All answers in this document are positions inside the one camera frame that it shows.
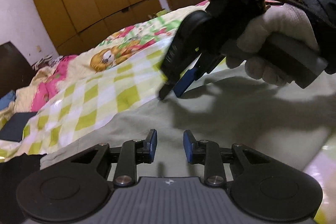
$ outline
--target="dark jacket sleeve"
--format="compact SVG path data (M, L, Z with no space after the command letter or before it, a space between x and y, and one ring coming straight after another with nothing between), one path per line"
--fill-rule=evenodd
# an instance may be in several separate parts
M317 14L336 25L336 0L301 0ZM316 40L320 46L321 56L329 65L325 69L328 74L336 73L336 29L307 15L312 25Z

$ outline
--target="pink blanket trim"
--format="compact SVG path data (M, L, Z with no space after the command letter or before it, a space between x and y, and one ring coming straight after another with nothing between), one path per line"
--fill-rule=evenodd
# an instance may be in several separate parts
M55 72L51 75L45 83L40 83L37 93L31 104L31 111L39 111L58 91L56 84L67 77L67 70L69 62L77 57L77 55L65 56L59 62Z

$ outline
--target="hand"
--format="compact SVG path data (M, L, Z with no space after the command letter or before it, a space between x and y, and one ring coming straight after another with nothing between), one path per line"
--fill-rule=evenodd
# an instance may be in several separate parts
M271 6L266 13L252 19L245 31L237 39L237 46L244 52L258 52L272 32L280 32L305 43L314 51L319 51L314 31L304 11L285 4ZM229 68L238 67L243 60L226 57ZM254 56L245 63L245 71L253 79L263 79L266 83L278 86L291 82L291 78L280 69L273 68L261 57Z

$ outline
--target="blue cloth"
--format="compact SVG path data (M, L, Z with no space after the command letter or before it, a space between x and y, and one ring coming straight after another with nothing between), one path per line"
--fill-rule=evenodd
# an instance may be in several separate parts
M9 106L11 101L15 101L15 91L11 90L4 97L0 99L0 110Z

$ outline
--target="gray cloth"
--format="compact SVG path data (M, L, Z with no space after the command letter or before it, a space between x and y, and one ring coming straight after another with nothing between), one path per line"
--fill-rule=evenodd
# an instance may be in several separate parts
M195 82L178 99L153 99L136 110L116 114L104 127L41 159L50 166L100 142L111 147L158 133L154 163L138 165L139 176L203 176L200 165L188 165L183 132L221 147L244 143L302 170L335 127L336 78L323 73L302 90L295 83L268 85L247 77L243 66L212 73Z

